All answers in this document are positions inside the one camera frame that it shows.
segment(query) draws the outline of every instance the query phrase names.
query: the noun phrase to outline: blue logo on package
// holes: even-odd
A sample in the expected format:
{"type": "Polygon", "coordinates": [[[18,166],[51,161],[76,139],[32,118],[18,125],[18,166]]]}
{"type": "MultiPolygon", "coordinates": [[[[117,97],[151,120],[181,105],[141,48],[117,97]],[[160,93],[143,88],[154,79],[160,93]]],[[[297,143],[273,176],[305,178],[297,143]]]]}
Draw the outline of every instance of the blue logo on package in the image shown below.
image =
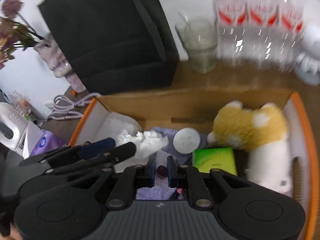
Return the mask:
{"type": "Polygon", "coordinates": [[[42,148],[44,145],[45,145],[45,137],[42,137],[40,144],[39,144],[39,147],[42,148]]]}

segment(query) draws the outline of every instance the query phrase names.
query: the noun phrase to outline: gray ribbed panel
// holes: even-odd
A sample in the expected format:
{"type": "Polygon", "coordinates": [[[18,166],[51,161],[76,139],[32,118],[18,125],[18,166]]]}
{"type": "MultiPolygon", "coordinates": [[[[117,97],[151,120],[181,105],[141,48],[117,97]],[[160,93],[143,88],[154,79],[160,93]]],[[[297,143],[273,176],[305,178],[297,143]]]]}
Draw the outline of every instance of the gray ribbed panel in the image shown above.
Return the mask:
{"type": "Polygon", "coordinates": [[[236,240],[207,211],[187,201],[133,201],[123,211],[110,212],[84,240],[236,240]]]}

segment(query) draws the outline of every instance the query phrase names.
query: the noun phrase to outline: white charging cable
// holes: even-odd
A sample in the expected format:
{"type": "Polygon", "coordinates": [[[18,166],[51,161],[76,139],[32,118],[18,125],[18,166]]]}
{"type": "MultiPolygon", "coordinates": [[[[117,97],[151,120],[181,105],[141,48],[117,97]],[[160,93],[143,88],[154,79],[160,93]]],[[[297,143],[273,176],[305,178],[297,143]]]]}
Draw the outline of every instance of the white charging cable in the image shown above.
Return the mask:
{"type": "Polygon", "coordinates": [[[84,98],[80,99],[77,102],[74,102],[67,98],[64,95],[58,95],[53,100],[53,109],[54,111],[49,115],[48,118],[54,119],[54,120],[66,120],[66,119],[78,119],[83,117],[83,114],[77,111],[72,111],[76,106],[85,106],[90,104],[91,99],[94,97],[101,96],[99,93],[91,93],[84,98]],[[65,106],[59,106],[58,102],[65,101],[66,104],[63,104],[65,106]],[[60,114],[62,116],[55,117],[54,114],[60,114]]]}

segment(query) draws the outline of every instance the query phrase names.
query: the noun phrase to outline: glass cup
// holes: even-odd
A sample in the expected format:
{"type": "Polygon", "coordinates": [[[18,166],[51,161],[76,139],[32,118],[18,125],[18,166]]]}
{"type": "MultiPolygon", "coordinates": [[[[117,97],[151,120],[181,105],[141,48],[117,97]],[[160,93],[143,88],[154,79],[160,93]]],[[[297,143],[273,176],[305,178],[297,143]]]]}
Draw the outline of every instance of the glass cup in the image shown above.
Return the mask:
{"type": "Polygon", "coordinates": [[[197,17],[176,25],[192,69],[207,73],[217,65],[217,29],[208,19],[197,17]]]}

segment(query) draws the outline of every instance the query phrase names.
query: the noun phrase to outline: plush toy head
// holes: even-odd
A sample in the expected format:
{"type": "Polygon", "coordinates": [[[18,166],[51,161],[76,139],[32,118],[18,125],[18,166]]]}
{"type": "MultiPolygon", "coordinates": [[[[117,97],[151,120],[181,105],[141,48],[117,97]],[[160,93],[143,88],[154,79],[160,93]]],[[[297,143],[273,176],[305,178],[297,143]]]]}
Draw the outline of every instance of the plush toy head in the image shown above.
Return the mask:
{"type": "Polygon", "coordinates": [[[242,109],[241,102],[232,101],[218,112],[208,142],[252,152],[287,137],[287,124],[277,105],[267,103],[260,109],[250,110],[242,109]]]}

